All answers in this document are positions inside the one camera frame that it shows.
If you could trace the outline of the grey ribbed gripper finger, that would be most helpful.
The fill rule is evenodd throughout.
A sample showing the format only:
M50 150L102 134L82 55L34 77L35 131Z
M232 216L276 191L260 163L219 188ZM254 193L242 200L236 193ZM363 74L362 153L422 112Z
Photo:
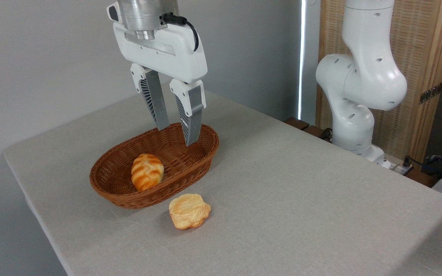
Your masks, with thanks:
M186 146L196 143L201 131L202 110L206 108L206 97L201 80L186 84L173 79L170 89L175 94Z
M133 63L130 67L134 85L142 94L159 131L170 125L158 72Z

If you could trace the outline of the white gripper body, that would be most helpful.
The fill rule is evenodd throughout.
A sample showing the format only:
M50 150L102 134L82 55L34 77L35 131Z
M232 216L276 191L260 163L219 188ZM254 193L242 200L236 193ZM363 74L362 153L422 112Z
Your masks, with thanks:
M114 2L107 14L126 60L185 83L207 74L202 42L182 23L177 2Z

